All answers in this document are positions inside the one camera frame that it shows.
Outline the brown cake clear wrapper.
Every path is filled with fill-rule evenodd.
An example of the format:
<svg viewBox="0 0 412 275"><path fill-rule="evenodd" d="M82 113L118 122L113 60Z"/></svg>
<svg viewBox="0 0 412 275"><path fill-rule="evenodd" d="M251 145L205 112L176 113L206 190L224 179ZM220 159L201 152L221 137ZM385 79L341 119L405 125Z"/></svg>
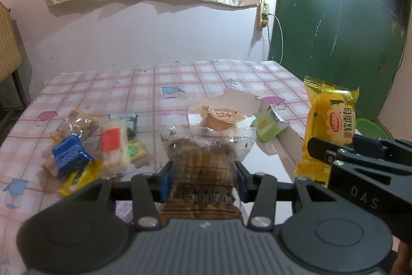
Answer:
<svg viewBox="0 0 412 275"><path fill-rule="evenodd" d="M171 219L241 219L237 168L256 142L256 129L164 126L159 135L171 168L171 190L160 209Z"/></svg>

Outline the yellow soft bread packet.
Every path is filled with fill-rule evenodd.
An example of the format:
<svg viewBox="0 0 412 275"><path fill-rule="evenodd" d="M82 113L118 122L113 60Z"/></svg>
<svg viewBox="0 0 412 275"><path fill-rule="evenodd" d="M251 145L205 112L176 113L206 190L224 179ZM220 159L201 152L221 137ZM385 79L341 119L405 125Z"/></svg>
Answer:
<svg viewBox="0 0 412 275"><path fill-rule="evenodd" d="M304 77L304 87L311 103L302 146L302 158L295 168L299 177L320 184L328 182L330 168L309 155L309 140L318 137L336 145L350 145L355 134L355 104L359 89L350 90L312 76Z"/></svg>

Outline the purple snack packet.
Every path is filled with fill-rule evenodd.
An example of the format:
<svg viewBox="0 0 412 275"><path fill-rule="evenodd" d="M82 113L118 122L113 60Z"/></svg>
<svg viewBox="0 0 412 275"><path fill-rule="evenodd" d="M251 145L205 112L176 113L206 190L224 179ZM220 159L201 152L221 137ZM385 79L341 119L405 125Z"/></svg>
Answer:
<svg viewBox="0 0 412 275"><path fill-rule="evenodd" d="M117 201L115 215L125 223L131 223L133 221L133 203L128 200Z"/></svg>

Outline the red label noodle snack pack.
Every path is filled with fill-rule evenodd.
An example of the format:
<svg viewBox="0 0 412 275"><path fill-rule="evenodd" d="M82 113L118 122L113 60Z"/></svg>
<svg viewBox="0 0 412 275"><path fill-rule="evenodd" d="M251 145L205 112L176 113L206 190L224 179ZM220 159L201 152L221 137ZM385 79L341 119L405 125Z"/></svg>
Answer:
<svg viewBox="0 0 412 275"><path fill-rule="evenodd" d="M124 174L130 168L131 159L127 142L124 121L109 120L101 129L101 160L108 174Z"/></svg>

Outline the light green snack packet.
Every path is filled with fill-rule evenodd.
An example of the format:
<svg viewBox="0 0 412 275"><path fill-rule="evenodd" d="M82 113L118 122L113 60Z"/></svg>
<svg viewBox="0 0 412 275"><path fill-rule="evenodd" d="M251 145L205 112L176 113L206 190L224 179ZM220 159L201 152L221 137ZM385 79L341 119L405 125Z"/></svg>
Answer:
<svg viewBox="0 0 412 275"><path fill-rule="evenodd" d="M256 118L252 121L252 126L256 129L258 140L269 142L288 128L289 123L284 121L275 111L266 110L256 115Z"/></svg>

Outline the dark green snack packet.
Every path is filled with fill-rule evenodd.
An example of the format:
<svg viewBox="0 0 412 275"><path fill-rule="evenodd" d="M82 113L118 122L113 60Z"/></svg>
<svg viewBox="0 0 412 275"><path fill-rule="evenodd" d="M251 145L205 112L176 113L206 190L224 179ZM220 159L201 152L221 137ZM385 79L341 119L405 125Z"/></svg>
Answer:
<svg viewBox="0 0 412 275"><path fill-rule="evenodd" d="M136 113L109 114L108 118L109 120L124 122L129 140L134 139L137 135L138 115Z"/></svg>

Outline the red bean bread clear pack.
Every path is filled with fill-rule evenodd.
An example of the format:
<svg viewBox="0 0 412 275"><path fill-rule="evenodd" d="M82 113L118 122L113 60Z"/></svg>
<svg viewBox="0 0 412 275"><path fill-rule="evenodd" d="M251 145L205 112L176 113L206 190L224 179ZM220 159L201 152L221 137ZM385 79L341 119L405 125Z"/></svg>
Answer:
<svg viewBox="0 0 412 275"><path fill-rule="evenodd" d="M234 108L220 105L192 105L188 108L190 126L208 128L215 131L246 128L248 118Z"/></svg>

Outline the blue snack packet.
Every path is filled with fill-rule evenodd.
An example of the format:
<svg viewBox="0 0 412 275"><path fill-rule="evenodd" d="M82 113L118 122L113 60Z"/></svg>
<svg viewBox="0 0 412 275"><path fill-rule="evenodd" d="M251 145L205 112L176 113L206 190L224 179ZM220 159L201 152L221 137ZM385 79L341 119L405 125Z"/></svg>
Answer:
<svg viewBox="0 0 412 275"><path fill-rule="evenodd" d="M83 170L94 158L83 147L77 135L64 138L54 149L53 157L57 166L59 179L66 177L76 170Z"/></svg>

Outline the clear bag brown cookies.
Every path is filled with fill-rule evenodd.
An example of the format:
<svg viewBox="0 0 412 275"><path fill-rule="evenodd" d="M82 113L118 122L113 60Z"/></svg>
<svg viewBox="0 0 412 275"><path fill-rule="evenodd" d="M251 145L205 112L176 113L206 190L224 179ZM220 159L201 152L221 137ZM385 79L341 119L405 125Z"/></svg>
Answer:
<svg viewBox="0 0 412 275"><path fill-rule="evenodd" d="M50 139L58 144L70 135L76 135L83 142L99 127L95 116L72 109L57 129L50 133Z"/></svg>

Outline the orange white striped snack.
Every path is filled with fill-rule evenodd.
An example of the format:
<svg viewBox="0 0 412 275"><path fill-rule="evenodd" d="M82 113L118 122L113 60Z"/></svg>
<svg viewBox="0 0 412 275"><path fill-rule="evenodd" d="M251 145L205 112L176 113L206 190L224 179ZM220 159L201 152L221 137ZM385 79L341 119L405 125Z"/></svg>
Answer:
<svg viewBox="0 0 412 275"><path fill-rule="evenodd" d="M56 161L53 157L50 157L42 164L42 168L51 176L58 179L59 178L59 169L57 167Z"/></svg>

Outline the green label biscuit pack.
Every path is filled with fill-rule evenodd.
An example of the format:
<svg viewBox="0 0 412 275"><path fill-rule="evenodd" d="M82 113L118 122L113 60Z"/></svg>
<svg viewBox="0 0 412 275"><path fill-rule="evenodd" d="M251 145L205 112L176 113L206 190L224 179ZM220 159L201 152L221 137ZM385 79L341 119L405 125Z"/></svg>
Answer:
<svg viewBox="0 0 412 275"><path fill-rule="evenodd" d="M127 148L132 164L137 164L139 160L149 157L149 152L140 140L134 139L128 141Z"/></svg>

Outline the small yellow snack packet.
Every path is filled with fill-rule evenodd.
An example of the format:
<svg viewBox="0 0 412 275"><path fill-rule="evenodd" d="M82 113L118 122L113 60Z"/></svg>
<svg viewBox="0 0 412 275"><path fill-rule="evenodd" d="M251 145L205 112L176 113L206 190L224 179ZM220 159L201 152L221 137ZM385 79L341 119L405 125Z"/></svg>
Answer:
<svg viewBox="0 0 412 275"><path fill-rule="evenodd" d="M92 161L83 170L76 170L64 181L59 193L69 196L100 177L102 161Z"/></svg>

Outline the pink checkered tablecloth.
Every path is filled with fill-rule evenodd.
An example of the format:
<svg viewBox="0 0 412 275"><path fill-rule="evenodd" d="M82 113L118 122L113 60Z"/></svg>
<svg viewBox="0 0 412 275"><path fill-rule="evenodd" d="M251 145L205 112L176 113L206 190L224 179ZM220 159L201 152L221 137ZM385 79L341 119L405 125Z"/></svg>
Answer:
<svg viewBox="0 0 412 275"><path fill-rule="evenodd" d="M100 122L111 114L136 113L138 139L149 152L143 170L155 171L166 160L161 126L187 124L194 100L239 92L273 103L290 123L293 145L302 147L309 111L306 91L301 80L273 61L222 59L57 75L1 144L1 273L25 271L17 232L26 219L59 199L59 181L42 166L52 146L50 133L69 111L87 112Z"/></svg>

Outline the green door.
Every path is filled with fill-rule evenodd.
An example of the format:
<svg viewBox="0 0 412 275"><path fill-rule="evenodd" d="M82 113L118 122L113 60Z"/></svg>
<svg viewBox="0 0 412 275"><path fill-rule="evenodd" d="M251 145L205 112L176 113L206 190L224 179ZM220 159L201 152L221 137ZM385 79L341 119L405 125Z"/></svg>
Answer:
<svg viewBox="0 0 412 275"><path fill-rule="evenodd" d="M297 78L359 89L356 114L375 119L404 56L411 0L277 0L271 52Z"/></svg>

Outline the yellow wall socket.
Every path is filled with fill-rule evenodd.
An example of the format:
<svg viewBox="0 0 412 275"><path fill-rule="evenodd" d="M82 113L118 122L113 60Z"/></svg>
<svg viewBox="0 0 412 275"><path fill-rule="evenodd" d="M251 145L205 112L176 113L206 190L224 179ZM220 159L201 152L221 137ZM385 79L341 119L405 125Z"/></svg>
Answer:
<svg viewBox="0 0 412 275"><path fill-rule="evenodd" d="M270 9L269 4L262 2L258 4L258 26L266 27L269 23Z"/></svg>

